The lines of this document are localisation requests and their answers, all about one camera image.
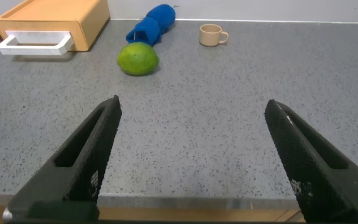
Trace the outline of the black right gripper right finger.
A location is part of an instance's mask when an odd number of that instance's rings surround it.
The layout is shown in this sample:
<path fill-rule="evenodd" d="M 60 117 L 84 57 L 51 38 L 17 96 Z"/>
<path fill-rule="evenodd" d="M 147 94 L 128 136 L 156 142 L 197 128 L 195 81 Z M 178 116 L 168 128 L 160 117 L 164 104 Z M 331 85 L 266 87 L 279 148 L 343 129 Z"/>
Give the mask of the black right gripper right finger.
<path fill-rule="evenodd" d="M 265 120 L 304 219 L 358 222 L 358 166 L 283 103 Z"/>

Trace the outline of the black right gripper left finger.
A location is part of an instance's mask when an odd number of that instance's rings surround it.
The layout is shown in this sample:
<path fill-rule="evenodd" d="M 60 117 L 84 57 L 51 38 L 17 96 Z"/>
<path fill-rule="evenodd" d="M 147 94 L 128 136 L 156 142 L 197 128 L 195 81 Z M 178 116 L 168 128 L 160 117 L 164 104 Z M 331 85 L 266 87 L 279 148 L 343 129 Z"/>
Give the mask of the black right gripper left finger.
<path fill-rule="evenodd" d="M 122 111 L 118 96 L 100 103 L 13 196 L 5 220 L 96 220 L 98 196 Z"/>

